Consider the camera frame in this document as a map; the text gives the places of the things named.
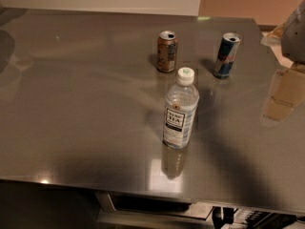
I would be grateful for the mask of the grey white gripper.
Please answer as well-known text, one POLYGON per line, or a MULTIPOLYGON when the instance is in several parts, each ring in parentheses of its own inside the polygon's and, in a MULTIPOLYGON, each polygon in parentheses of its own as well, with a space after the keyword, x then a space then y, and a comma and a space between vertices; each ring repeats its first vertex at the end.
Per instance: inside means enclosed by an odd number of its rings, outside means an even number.
POLYGON ((281 45, 283 56, 297 62, 291 68, 276 70, 271 80, 260 120, 264 126, 273 127, 305 101, 305 0, 285 23, 264 33, 261 44, 268 47, 281 45))

